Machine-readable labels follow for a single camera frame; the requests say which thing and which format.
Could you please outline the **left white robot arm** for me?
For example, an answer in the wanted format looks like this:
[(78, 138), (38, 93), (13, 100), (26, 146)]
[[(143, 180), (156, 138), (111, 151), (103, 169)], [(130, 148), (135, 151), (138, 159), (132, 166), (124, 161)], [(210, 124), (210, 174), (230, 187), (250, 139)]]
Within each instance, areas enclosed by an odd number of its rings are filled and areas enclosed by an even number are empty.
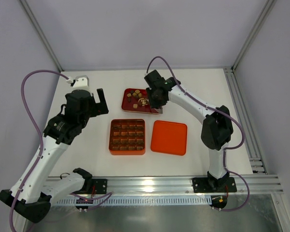
[(43, 220), (51, 206), (66, 195), (90, 193), (94, 188), (92, 174), (81, 168), (74, 169), (53, 186), (46, 186), (45, 182), (89, 119), (109, 112), (103, 89), (99, 88), (97, 93), (99, 102), (95, 102), (93, 94), (86, 90), (77, 89), (66, 94), (65, 112), (48, 121), (42, 144), (19, 181), (10, 189), (0, 191), (0, 201), (32, 223)]

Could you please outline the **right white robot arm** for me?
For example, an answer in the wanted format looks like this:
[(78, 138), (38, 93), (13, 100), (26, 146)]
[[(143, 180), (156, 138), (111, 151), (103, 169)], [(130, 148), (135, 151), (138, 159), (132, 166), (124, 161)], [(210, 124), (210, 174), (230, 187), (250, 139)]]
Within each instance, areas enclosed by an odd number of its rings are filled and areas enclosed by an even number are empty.
[(224, 149), (228, 147), (233, 127), (229, 109), (225, 106), (214, 108), (180, 85), (174, 78), (145, 77), (149, 103), (152, 108), (161, 108), (171, 101), (191, 115), (202, 125), (201, 141), (209, 149), (208, 186), (212, 191), (224, 189), (230, 176), (224, 161)]

